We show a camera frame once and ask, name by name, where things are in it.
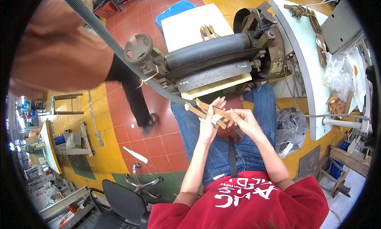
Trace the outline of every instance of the black pants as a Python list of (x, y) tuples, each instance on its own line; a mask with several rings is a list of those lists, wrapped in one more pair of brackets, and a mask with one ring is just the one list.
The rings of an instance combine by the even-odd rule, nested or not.
[(136, 118), (136, 122), (140, 127), (147, 127), (151, 116), (143, 97), (142, 89), (139, 87), (139, 77), (128, 68), (115, 54), (112, 60), (110, 72), (106, 81), (116, 80), (121, 82), (124, 93), (130, 104), (131, 112)]

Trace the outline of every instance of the blue jeans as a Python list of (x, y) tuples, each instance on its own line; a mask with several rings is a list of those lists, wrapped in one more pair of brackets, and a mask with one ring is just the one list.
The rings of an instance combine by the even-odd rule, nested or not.
[[(263, 133), (269, 139), (271, 145), (275, 148), (275, 122), (277, 116), (275, 97), (271, 85), (264, 84), (253, 91), (246, 91), (243, 94), (243, 98), (246, 101), (254, 103), (254, 117)], [(196, 114), (191, 111), (186, 111), (184, 106), (178, 103), (171, 102), (171, 109), (179, 125), (185, 152), (190, 162), (200, 134), (200, 120)], [(235, 151), (238, 173), (245, 170), (266, 171), (258, 147), (247, 135), (235, 143)], [(209, 148), (202, 178), (203, 186), (206, 187), (214, 181), (213, 177), (221, 174), (223, 174), (223, 176), (231, 175), (229, 166), (229, 142), (217, 135)]]

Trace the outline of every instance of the bracelet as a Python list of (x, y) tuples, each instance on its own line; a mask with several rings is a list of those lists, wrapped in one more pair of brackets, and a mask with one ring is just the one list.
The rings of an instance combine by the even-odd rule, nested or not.
[(201, 142), (199, 139), (197, 139), (197, 141), (199, 141), (200, 143), (205, 144), (205, 145), (211, 145), (212, 144), (212, 143)]

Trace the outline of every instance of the red plastic crate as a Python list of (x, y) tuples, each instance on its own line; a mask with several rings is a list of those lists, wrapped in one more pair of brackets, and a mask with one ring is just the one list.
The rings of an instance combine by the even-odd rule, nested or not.
[(94, 14), (108, 19), (112, 17), (116, 12), (117, 12), (117, 8), (115, 8), (115, 6), (111, 2), (108, 2), (108, 3), (105, 3), (103, 7), (95, 11)]

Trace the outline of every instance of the red t-shirt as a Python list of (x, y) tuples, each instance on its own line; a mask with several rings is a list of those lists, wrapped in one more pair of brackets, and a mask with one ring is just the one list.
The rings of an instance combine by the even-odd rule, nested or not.
[(244, 171), (238, 178), (217, 179), (190, 208), (183, 203), (158, 203), (149, 229), (159, 228), (319, 228), (328, 203), (314, 177), (282, 192), (266, 172)]

